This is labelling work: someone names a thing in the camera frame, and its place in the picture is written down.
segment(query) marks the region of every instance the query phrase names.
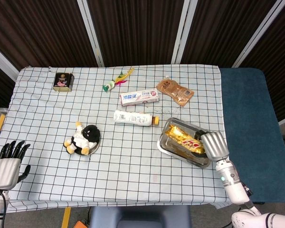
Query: toy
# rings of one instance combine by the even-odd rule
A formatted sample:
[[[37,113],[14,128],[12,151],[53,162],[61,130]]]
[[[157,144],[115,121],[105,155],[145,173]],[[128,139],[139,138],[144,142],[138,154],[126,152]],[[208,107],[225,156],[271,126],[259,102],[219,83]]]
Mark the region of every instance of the toy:
[[[108,92],[109,90],[113,89],[116,85],[120,85],[121,83],[125,83],[126,79],[132,72],[134,71],[134,68],[131,68],[128,70],[128,72],[124,75],[123,72],[120,73],[120,75],[115,79],[111,80],[108,84],[103,85],[103,89]]]
[[[70,139],[66,139],[64,147],[69,154],[74,152],[82,155],[89,155],[97,149],[100,140],[100,132],[95,125],[88,125],[83,128],[80,122],[76,122],[76,132]]]

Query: grid pattern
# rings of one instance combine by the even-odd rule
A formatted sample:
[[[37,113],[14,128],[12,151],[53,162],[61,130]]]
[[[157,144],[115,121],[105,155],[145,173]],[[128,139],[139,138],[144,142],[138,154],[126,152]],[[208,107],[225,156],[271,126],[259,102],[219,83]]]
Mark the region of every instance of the grid pattern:
[[[205,169],[161,153],[156,142],[165,121],[177,117],[225,135],[221,78],[217,66],[134,66],[127,83],[105,92],[102,85],[127,67],[38,68],[21,70],[0,135],[1,147],[26,140],[31,147],[20,172],[29,176],[11,190],[9,211],[87,205],[229,204],[212,164]],[[71,92],[55,92],[56,72],[73,73]],[[180,108],[171,97],[122,107],[119,94],[155,88],[165,77],[188,87],[195,95]],[[158,126],[114,123],[116,109],[153,113]],[[95,124],[101,132],[91,156],[69,155],[63,147],[75,122]]]

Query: metal tray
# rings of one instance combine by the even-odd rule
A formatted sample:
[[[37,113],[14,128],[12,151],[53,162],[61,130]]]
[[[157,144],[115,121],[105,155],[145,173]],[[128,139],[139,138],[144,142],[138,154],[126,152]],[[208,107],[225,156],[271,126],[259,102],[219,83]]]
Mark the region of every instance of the metal tray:
[[[178,158],[184,162],[188,162],[201,168],[208,167],[210,165],[210,160],[207,158],[206,154],[192,153],[183,146],[179,145],[173,139],[166,136],[165,132],[169,129],[170,124],[183,129],[192,137],[194,137],[196,135],[196,132],[200,130],[207,132],[207,130],[203,128],[184,122],[180,119],[169,118],[157,142],[158,149],[161,152],[166,153],[174,158]]]

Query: bottle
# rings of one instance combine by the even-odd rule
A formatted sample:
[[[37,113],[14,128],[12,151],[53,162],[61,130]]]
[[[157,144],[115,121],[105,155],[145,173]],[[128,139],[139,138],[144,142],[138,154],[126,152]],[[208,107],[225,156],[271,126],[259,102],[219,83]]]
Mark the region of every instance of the bottle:
[[[116,123],[137,124],[140,126],[150,126],[159,124],[159,117],[148,113],[130,113],[116,110],[114,112],[114,121]]]

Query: robot finger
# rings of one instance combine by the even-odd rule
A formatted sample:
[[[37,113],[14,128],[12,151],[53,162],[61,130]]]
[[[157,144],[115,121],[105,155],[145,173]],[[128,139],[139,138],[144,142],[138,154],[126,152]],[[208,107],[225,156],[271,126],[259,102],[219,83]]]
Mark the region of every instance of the robot finger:
[[[16,144],[16,140],[10,143],[8,151],[6,152],[6,156],[5,156],[6,158],[11,158],[15,144]]]
[[[24,172],[23,172],[23,174],[18,177],[17,183],[19,183],[20,181],[26,179],[26,177],[27,177],[28,174],[29,174],[29,171],[30,171],[30,165],[27,165],[26,168],[25,168],[25,170],[24,170]]]
[[[19,154],[19,151],[21,149],[21,146],[25,143],[25,141],[21,141],[17,144],[15,150],[14,150],[14,153],[12,155],[12,158],[17,158],[18,157],[18,154]]]
[[[7,143],[7,144],[5,144],[5,145],[2,147],[1,152],[0,152],[0,159],[1,159],[1,158],[4,158],[5,152],[6,152],[7,148],[9,147],[9,145],[10,145],[10,144]]]
[[[27,149],[28,149],[29,146],[30,146],[30,144],[26,144],[26,145],[22,148],[22,150],[20,151],[20,153],[18,154],[17,158],[20,158],[21,161],[22,161],[22,159],[23,159],[23,157],[24,157],[24,155],[25,155],[25,152],[27,151]]]

